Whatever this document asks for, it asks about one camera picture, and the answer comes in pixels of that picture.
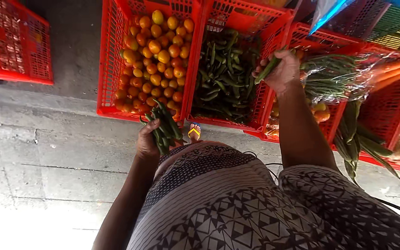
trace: orange tomato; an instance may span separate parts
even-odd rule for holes
[[[169,39],[165,36],[161,36],[161,37],[157,38],[157,41],[160,43],[160,45],[163,48],[166,48],[169,44]]]
[[[188,33],[192,33],[194,31],[194,22],[189,18],[185,19],[183,22],[183,27]]]
[[[164,64],[168,63],[170,58],[171,56],[169,55],[169,52],[166,50],[162,50],[158,53],[158,60]]]
[[[124,89],[117,89],[116,91],[115,91],[115,97],[117,98],[117,99],[123,99],[123,98],[126,98],[126,97],[128,97],[128,93],[126,92],[126,90],[124,90]]]
[[[134,108],[138,108],[140,105],[142,105],[143,103],[141,102],[141,100],[139,100],[139,99],[135,99],[134,101],[132,101],[132,106],[134,107]]]
[[[176,44],[172,44],[169,48],[168,48],[169,54],[171,55],[171,57],[177,57],[180,54],[180,47],[178,47],[178,45]]]
[[[172,43],[176,44],[178,46],[183,45],[183,38],[179,35],[176,35],[173,39],[172,39]]]
[[[162,88],[167,88],[167,87],[169,86],[169,81],[166,80],[166,79],[161,80],[161,81],[160,81],[160,86],[161,86]]]
[[[151,106],[151,107],[154,107],[154,106],[157,105],[157,103],[154,101],[153,97],[148,97],[147,100],[146,100],[146,104]]]
[[[138,49],[137,40],[133,36],[125,36],[125,45],[127,48],[136,51]]]
[[[143,28],[141,29],[140,33],[145,37],[145,38],[151,38],[152,33],[148,28]]]
[[[141,71],[141,69],[134,69],[134,76],[142,77],[143,76],[143,72]]]
[[[140,27],[141,28],[150,28],[151,27],[151,19],[148,16],[143,16],[140,19]]]
[[[141,100],[142,102],[145,102],[147,99],[147,94],[145,92],[138,93],[138,99]]]
[[[164,105],[168,104],[168,100],[164,97],[160,97],[158,98],[158,101],[160,101],[161,103],[163,103]]]
[[[159,36],[161,36],[161,28],[158,25],[152,25],[151,27],[151,34],[153,37],[157,38]]]
[[[178,26],[178,19],[175,16],[168,18],[168,27],[170,29],[176,29]]]
[[[185,77],[180,77],[180,78],[177,78],[177,84],[179,85],[179,86],[184,86],[184,81],[186,80],[186,78]]]
[[[147,67],[148,65],[152,64],[152,60],[149,58],[143,59],[143,65]]]
[[[172,79],[174,77],[174,69],[173,68],[167,68],[164,71],[164,77],[166,77],[168,79]]]
[[[174,39],[174,37],[175,37],[175,33],[174,33],[174,31],[169,31],[164,36],[167,37],[170,41],[172,41]]]
[[[139,33],[139,34],[137,34],[137,36],[136,36],[136,39],[137,39],[137,43],[140,45],[140,46],[146,46],[146,36],[144,35],[144,34],[142,34],[142,33]]]
[[[170,80],[169,81],[169,86],[173,89],[176,89],[178,87],[178,84],[175,80]]]
[[[154,89],[151,91],[151,95],[152,95],[153,97],[160,97],[160,96],[161,96],[161,90],[160,90],[159,88],[154,88]]]
[[[177,67],[177,66],[181,66],[182,64],[183,64],[183,62],[182,62],[182,60],[180,59],[180,57],[176,57],[176,58],[173,58],[173,59],[171,60],[171,65],[172,65],[173,68],[175,68],[175,67]]]
[[[174,76],[177,78],[184,77],[186,75],[186,70],[183,67],[174,68]]]
[[[149,94],[151,93],[151,90],[152,90],[152,85],[150,83],[147,82],[143,84],[143,93]]]
[[[186,36],[186,29],[184,27],[177,27],[175,33],[177,34],[177,36],[184,38]]]
[[[151,50],[148,47],[143,48],[143,56],[146,58],[151,58],[154,54],[152,54]]]
[[[132,79],[132,86],[136,88],[141,88],[143,86],[143,80],[141,77],[135,77]]]
[[[158,71],[163,73],[166,70],[166,65],[164,63],[162,63],[162,62],[158,62],[157,63],[157,69],[158,69]]]
[[[131,32],[131,35],[135,37],[138,33],[140,33],[140,29],[136,26],[132,26],[129,31]]]
[[[172,95],[174,94],[174,92],[175,92],[175,91],[174,91],[173,88],[165,88],[163,94],[164,94],[164,96],[166,96],[167,98],[171,98]]]
[[[136,97],[136,96],[138,96],[138,93],[139,93],[140,91],[138,90],[138,88],[136,88],[136,87],[130,87],[129,89],[128,89],[128,93],[131,95],[131,96],[133,96],[133,97]]]
[[[182,92],[175,92],[173,95],[172,95],[172,99],[175,101],[175,102],[181,102],[181,100],[183,100],[183,93]]]
[[[146,70],[149,74],[153,75],[153,74],[157,73],[157,65],[151,63],[150,65],[148,65],[146,67]]]
[[[160,86],[161,76],[157,74],[151,75],[151,82],[154,86]]]
[[[185,46],[181,47],[181,50],[180,50],[180,57],[183,58],[183,59],[185,59],[185,58],[187,58],[188,56],[189,56],[189,49],[188,49],[187,47],[185,47]]]

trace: tomato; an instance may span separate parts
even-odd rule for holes
[[[146,38],[151,38],[152,37],[152,33],[148,28],[141,29],[140,33]]]
[[[164,77],[167,79],[172,79],[174,77],[174,69],[173,68],[167,68],[164,71]]]
[[[171,88],[176,89],[176,88],[178,87],[178,84],[177,84],[177,82],[176,82],[175,80],[170,80],[170,81],[169,81],[169,86],[170,86]]]
[[[134,69],[134,76],[142,77],[143,76],[143,72],[141,71],[141,69]]]
[[[170,109],[174,109],[177,105],[175,104],[175,102],[173,100],[168,101],[168,104],[166,105],[166,107],[170,108]]]
[[[173,88],[165,88],[163,94],[164,94],[164,96],[166,96],[167,98],[171,98],[172,95],[174,94],[174,92],[175,92],[175,91],[174,91]]]
[[[154,107],[154,106],[157,105],[157,103],[154,101],[153,97],[148,97],[147,100],[146,100],[146,104],[151,106],[151,107]]]
[[[161,37],[157,38],[157,41],[160,43],[160,45],[163,48],[166,48],[169,45],[169,39],[165,36],[161,36]]]
[[[162,62],[158,62],[157,63],[157,69],[158,69],[158,71],[163,73],[166,70],[166,65],[164,63],[162,63]]]
[[[151,58],[154,54],[149,50],[148,47],[143,48],[143,56],[146,58]]]
[[[129,84],[129,77],[127,75],[121,75],[118,79],[118,84],[121,85],[128,85]]]
[[[164,36],[167,37],[170,41],[172,41],[174,39],[174,37],[175,37],[175,33],[174,33],[174,31],[169,31]]]
[[[140,19],[140,27],[141,28],[150,28],[151,27],[151,19],[148,16],[143,16]]]
[[[160,86],[161,76],[157,74],[151,75],[151,82],[154,86]]]
[[[130,113],[134,107],[130,103],[126,103],[123,105],[123,112]]]
[[[146,67],[146,70],[149,74],[153,75],[157,73],[157,65],[152,63]]]
[[[184,86],[184,81],[185,81],[185,77],[180,77],[180,78],[177,78],[177,84],[179,85],[179,86]]]
[[[158,54],[161,50],[161,45],[156,40],[151,40],[148,47],[153,54]]]
[[[185,46],[181,47],[181,50],[180,50],[180,57],[183,58],[183,59],[185,59],[185,58],[187,58],[188,56],[189,56],[189,49],[188,49],[187,47],[185,47]]]
[[[119,88],[117,89],[117,91],[115,91],[115,97],[117,99],[123,99],[128,97],[128,93],[125,90]]]
[[[169,52],[166,50],[162,50],[158,53],[158,60],[164,64],[168,63],[170,60]]]
[[[180,54],[180,47],[178,47],[178,45],[176,44],[172,44],[169,48],[168,48],[169,54],[171,55],[171,57],[177,57]]]
[[[138,93],[138,99],[141,100],[142,102],[145,102],[147,99],[147,94],[145,92]]]
[[[133,97],[136,97],[136,96],[138,96],[138,93],[139,93],[140,91],[138,90],[138,88],[136,88],[136,87],[130,87],[129,89],[128,89],[128,93],[131,95],[131,96],[133,96]]]
[[[177,35],[172,39],[172,43],[176,44],[178,46],[181,46],[181,45],[183,45],[183,38],[181,36]]]
[[[143,80],[141,77],[135,77],[132,80],[132,86],[136,87],[136,88],[141,88],[143,86]]]
[[[183,67],[174,68],[174,76],[177,78],[184,77],[186,75],[186,70]]]
[[[160,90],[159,88],[154,88],[154,89],[151,91],[151,95],[152,95],[153,97],[160,97],[160,96],[161,96],[161,90]]]
[[[129,29],[129,31],[131,33],[131,36],[133,36],[133,37],[135,37],[138,33],[140,33],[140,29],[138,27],[136,27],[136,26],[132,26]]]
[[[178,19],[175,16],[168,18],[168,27],[170,29],[176,29],[178,26]]]
[[[146,39],[146,36],[144,34],[142,34],[142,33],[137,34],[136,39],[137,39],[138,45],[143,46],[143,47],[146,46],[146,40],[147,39]]]
[[[127,48],[130,48],[133,51],[138,49],[137,40],[132,36],[125,36],[125,45]]]
[[[159,10],[152,12],[152,21],[158,25],[162,24],[164,21],[163,13]]]
[[[161,80],[161,81],[160,81],[160,86],[161,86],[162,88],[167,88],[167,87],[169,86],[169,81],[166,80],[166,79]]]
[[[185,19],[183,22],[183,27],[186,29],[186,32],[192,33],[194,31],[194,22],[191,19]]]
[[[186,36],[186,29],[184,27],[178,27],[175,30],[175,33],[177,34],[177,36],[184,38]]]
[[[175,92],[173,95],[172,95],[172,99],[175,101],[175,102],[181,102],[181,100],[183,100],[183,93],[182,92]]]
[[[152,34],[153,37],[157,38],[157,37],[161,36],[161,33],[162,33],[162,31],[161,31],[160,26],[152,25],[151,34]]]
[[[182,60],[180,59],[180,57],[176,57],[176,58],[173,58],[173,59],[171,60],[171,65],[172,65],[173,68],[175,68],[175,67],[177,67],[177,66],[181,66],[182,64],[183,64],[183,62],[182,62]]]

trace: plastic crate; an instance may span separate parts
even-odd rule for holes
[[[274,9],[256,3],[241,0],[211,0],[203,7],[205,20],[201,27],[200,35],[207,32],[220,32],[224,28],[233,28],[244,36],[257,36],[262,39],[261,58],[267,58],[274,50],[280,49],[293,18],[293,11],[287,9]],[[201,40],[198,42],[196,54],[200,54]],[[193,80],[196,79],[198,65],[193,69]],[[193,117],[191,115],[194,88],[190,89],[189,104],[187,106],[187,120],[190,122],[205,123],[227,128],[237,128],[249,131],[262,131],[264,117],[266,116],[265,104],[271,99],[272,90],[266,84],[259,84],[256,89],[256,98],[253,100],[253,113],[251,121],[247,124],[238,124],[222,119]]]
[[[49,23],[15,0],[0,0],[0,79],[53,84]]]
[[[202,21],[202,1],[146,1],[129,0],[119,1],[103,0],[103,16],[101,18],[101,48],[100,69],[98,81],[97,114],[100,116],[117,118],[122,120],[138,122],[140,115],[118,111],[113,107],[115,91],[118,89],[118,79],[125,68],[124,60],[119,51],[125,48],[123,37],[128,33],[128,21],[133,20],[134,15],[151,15],[154,10],[160,10],[166,18],[175,15],[183,20],[191,18],[194,21],[194,32],[192,37],[191,51],[186,72],[182,109],[180,120],[186,117],[186,106],[190,85],[195,81],[192,71],[197,70],[198,56],[197,43]]]

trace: black and white dress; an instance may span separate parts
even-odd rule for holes
[[[400,216],[331,169],[266,166],[218,142],[160,160],[128,250],[400,249]]]

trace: flip-flop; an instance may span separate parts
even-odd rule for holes
[[[201,127],[200,127],[200,124],[198,124],[197,122],[192,122],[191,124],[195,124],[195,125],[197,125],[199,128],[201,128]],[[192,131],[194,131],[196,134],[198,134],[199,139],[200,139],[200,132],[198,132],[197,129],[195,129],[195,128],[192,128],[192,129],[187,133],[187,136],[188,136],[189,138],[191,138],[190,134],[191,134]]]

